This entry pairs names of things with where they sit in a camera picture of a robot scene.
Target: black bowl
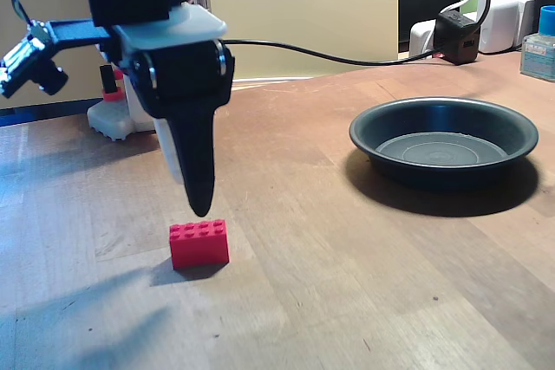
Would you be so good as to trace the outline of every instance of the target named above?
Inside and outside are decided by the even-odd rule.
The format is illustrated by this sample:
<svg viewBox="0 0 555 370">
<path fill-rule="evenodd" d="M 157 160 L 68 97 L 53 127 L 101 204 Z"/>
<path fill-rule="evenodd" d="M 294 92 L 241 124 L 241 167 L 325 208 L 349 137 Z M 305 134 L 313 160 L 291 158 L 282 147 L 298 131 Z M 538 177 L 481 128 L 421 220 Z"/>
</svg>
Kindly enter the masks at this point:
<svg viewBox="0 0 555 370">
<path fill-rule="evenodd" d="M 430 97 L 372 107 L 351 123 L 350 138 L 396 181 L 459 191 L 502 179 L 538 144 L 538 129 L 507 107 Z"/>
</svg>

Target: wooden table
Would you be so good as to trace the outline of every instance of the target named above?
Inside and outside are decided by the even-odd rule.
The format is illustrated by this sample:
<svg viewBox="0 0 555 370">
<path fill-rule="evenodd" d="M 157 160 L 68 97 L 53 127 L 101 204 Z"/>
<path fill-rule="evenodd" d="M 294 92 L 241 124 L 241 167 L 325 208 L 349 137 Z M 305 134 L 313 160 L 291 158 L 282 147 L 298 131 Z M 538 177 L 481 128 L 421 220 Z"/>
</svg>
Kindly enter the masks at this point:
<svg viewBox="0 0 555 370">
<path fill-rule="evenodd" d="M 2 369 L 555 368 L 555 86 L 519 54 L 235 92 L 216 120 L 223 269 L 172 271 L 197 221 L 153 134 L 85 117 L 0 129 Z M 349 123 L 418 95 L 494 101 L 540 131 L 493 191 L 374 174 Z"/>
</svg>

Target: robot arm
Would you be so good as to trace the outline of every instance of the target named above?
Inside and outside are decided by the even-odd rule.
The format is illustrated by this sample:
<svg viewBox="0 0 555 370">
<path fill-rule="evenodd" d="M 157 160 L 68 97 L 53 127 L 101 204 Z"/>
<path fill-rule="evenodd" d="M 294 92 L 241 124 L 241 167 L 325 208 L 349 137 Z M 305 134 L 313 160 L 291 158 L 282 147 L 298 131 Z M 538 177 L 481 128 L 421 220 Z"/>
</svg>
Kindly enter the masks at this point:
<svg viewBox="0 0 555 370">
<path fill-rule="evenodd" d="M 210 210 L 214 188 L 213 115 L 231 95 L 235 61 L 219 41 L 226 26 L 185 0 L 89 0 L 92 19 L 33 21 L 0 63 L 0 93 L 26 81 L 47 94 L 68 77 L 52 58 L 63 49 L 100 45 L 129 75 L 145 111 L 166 119 L 194 212 Z"/>
</svg>

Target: power adapter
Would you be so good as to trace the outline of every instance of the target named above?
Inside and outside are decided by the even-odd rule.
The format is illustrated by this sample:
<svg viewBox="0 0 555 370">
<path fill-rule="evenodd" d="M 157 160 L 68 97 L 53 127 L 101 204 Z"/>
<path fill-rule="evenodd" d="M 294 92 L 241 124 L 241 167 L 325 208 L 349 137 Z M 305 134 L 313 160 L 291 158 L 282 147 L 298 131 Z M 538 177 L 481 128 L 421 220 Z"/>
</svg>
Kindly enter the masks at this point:
<svg viewBox="0 0 555 370">
<path fill-rule="evenodd" d="M 475 21 L 456 10 L 440 13 L 435 19 L 434 48 L 454 65 L 476 61 L 480 29 L 475 27 Z"/>
</svg>

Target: lego brick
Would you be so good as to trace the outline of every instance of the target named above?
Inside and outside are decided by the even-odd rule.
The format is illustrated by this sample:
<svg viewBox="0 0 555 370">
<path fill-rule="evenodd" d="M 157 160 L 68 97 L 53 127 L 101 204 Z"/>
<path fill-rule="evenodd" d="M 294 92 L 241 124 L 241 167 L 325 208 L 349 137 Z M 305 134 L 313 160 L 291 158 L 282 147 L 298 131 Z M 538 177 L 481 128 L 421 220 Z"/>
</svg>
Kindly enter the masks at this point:
<svg viewBox="0 0 555 370">
<path fill-rule="evenodd" d="M 172 225 L 170 249 L 174 269 L 229 263 L 225 220 Z"/>
</svg>

